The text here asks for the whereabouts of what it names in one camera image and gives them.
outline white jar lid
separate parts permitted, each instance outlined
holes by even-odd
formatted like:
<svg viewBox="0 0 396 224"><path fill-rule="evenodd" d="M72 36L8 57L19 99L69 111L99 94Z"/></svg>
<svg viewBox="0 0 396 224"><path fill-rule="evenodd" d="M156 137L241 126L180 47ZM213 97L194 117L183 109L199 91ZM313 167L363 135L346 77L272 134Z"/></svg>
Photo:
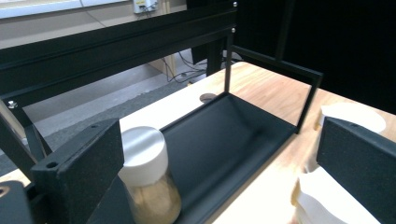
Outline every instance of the white jar lid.
<svg viewBox="0 0 396 224"><path fill-rule="evenodd" d="M146 186L159 180L168 167L163 134L152 127L137 127L121 136L124 165L119 177L125 185Z"/></svg>

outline screw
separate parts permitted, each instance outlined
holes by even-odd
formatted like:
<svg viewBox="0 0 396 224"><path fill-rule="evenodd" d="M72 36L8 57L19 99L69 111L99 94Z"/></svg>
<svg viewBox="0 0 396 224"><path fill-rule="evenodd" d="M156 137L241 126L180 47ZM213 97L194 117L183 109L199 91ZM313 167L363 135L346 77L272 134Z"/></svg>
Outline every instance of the screw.
<svg viewBox="0 0 396 224"><path fill-rule="evenodd" d="M17 102L13 102L13 101L8 101L8 108L13 109L18 107Z"/></svg>

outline black metal bar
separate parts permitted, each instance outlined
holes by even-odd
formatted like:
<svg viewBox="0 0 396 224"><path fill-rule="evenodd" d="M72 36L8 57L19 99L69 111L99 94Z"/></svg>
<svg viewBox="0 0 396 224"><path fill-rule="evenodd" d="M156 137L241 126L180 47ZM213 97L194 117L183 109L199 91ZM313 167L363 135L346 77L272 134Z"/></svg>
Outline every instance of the black metal bar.
<svg viewBox="0 0 396 224"><path fill-rule="evenodd" d="M233 57L233 34L227 36L227 58L225 64L225 79L224 79L224 91L230 92L230 82L231 82L231 58Z"/></svg>
<svg viewBox="0 0 396 224"><path fill-rule="evenodd" d="M99 80L102 75L107 76L108 74L117 74L118 69L121 68L120 71L124 71L128 68L138 66L143 63L148 63L158 58L169 55L173 52L177 52L190 46L197 46L203 43L208 43L213 40L217 40L226 36L229 31L232 29L232 26L225 27L221 31L217 31L215 33L210 33L206 35L196 36L194 38L188 40L178 41L175 45L166 45L161 49L156 49L156 51L149 52L148 54L138 55L135 58L126 58L121 59L117 63L113 64L104 64L97 65L93 69L89 71L84 71L81 74L78 74L77 77L70 78L68 80L63 80L59 83L54 83L51 86L41 88L39 90L34 90L30 93L26 92L21 95L15 96L13 101L18 102L19 105L30 105L35 102L35 100L44 100L45 97L50 97L55 92L62 91L64 89L70 89L71 87L77 88L78 86L84 84L91 83L92 79ZM19 107L15 110L11 110L14 116L18 119L22 126L30 125L32 122L29 120L27 116L25 116L24 111Z"/></svg>
<svg viewBox="0 0 396 224"><path fill-rule="evenodd" d="M210 76L221 70L223 42L221 40L206 44L207 67L206 75Z"/></svg>
<svg viewBox="0 0 396 224"><path fill-rule="evenodd" d="M285 71L298 74L300 76L310 77L310 78L317 78L317 77L323 76L323 74L318 71L315 71L315 70L312 70L309 68L305 68L305 67L302 67L302 66L294 64L294 63L288 63L288 62L284 62L284 61L278 62L273 57L270 57L270 56L267 56L264 54L260 54L253 50L250 50L250 49L244 49L241 47L233 46L233 51L243 54L245 56L248 56L249 58L259 60L263 63L271 64L271 65L276 66L276 67L283 69Z"/></svg>
<svg viewBox="0 0 396 224"><path fill-rule="evenodd" d="M291 23L291 17L294 10L295 0L287 0L285 5L285 11L283 13L283 20L280 28L280 34L276 46L276 60L282 61L285 53L286 42L288 40L289 28Z"/></svg>
<svg viewBox="0 0 396 224"><path fill-rule="evenodd" d="M29 143L29 149L32 155L37 161L41 161L46 158L50 153L50 147L47 142L43 139L41 134L38 132L34 124L24 128L26 133L27 142Z"/></svg>
<svg viewBox="0 0 396 224"><path fill-rule="evenodd" d="M18 122L21 124L22 127L27 127L33 124L32 121L27 116L27 114L25 113L25 111L23 110L21 105L9 109L9 111L14 115L14 117L18 120Z"/></svg>
<svg viewBox="0 0 396 224"><path fill-rule="evenodd" d="M301 115L297 121L297 125L296 125L296 127L297 127L296 133L299 133L303 124L304 124L304 120L305 120L306 114L308 113L309 107L311 106L312 100L315 96L315 92L316 92L317 88L319 87L320 82L322 80L322 76L323 76L322 73L314 71L309 68L302 67L297 64L287 63L284 61L277 61L275 58L269 57L264 54L260 54L258 52L255 52L255 51L252 51L249 49L243 49L243 48L240 48L237 46L233 46L233 51L240 53L242 55L248 56L249 58L259 60L263 63L271 64L281 70L292 72L293 74L297 74L297 75L300 75L303 77L309 77L312 79L311 89L310 89L309 93L307 94L307 98L305 100L305 104L302 109L302 113L301 113Z"/></svg>
<svg viewBox="0 0 396 224"><path fill-rule="evenodd" d="M133 36L160 32L163 29L169 29L181 23L193 24L197 21L205 21L208 18L216 18L221 14L233 12L235 12L235 9L232 2L218 3L210 7L190 9L148 20L132 21L104 29L2 49L3 54L0 54L0 70L19 67L29 63L39 63L50 58L74 54L84 49L94 49L98 46L119 42Z"/></svg>
<svg viewBox="0 0 396 224"><path fill-rule="evenodd" d="M308 113L309 107L311 106L311 103L314 100L315 93L317 92L317 89L320 86L321 80L322 80L322 76L314 79L313 82L312 82L311 88L310 88L309 93L308 93L308 95L306 97L306 100L305 100L305 104L304 104L303 110L301 112L300 118L299 118L299 120L297 122L297 125L296 125L296 127L297 127L296 133L299 133L300 130L302 129L302 127L303 127L303 124L304 124L304 121L305 121L305 118L306 118L306 114Z"/></svg>
<svg viewBox="0 0 396 224"><path fill-rule="evenodd" d="M0 115L0 148L18 166L18 168L32 180L30 169L36 164L35 158L23 145L18 136L11 130L8 123Z"/></svg>

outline white container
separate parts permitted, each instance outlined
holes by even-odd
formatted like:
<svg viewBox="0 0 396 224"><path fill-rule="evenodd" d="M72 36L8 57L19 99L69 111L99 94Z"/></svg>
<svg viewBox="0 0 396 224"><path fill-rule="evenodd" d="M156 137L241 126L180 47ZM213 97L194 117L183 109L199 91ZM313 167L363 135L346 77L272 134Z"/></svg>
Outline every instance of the white container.
<svg viewBox="0 0 396 224"><path fill-rule="evenodd" d="M131 209L137 224L173 223L181 199L168 169L163 134L151 127L137 127L122 133L124 166L119 172L131 195Z"/></svg>

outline black tray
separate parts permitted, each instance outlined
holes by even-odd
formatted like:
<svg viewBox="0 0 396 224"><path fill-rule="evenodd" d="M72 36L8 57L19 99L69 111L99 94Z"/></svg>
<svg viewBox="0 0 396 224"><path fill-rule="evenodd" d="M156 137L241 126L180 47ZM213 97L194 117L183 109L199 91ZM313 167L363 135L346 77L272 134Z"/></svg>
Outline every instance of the black tray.
<svg viewBox="0 0 396 224"><path fill-rule="evenodd" d="M161 129L182 210L202 223L295 133L296 127L224 92Z"/></svg>

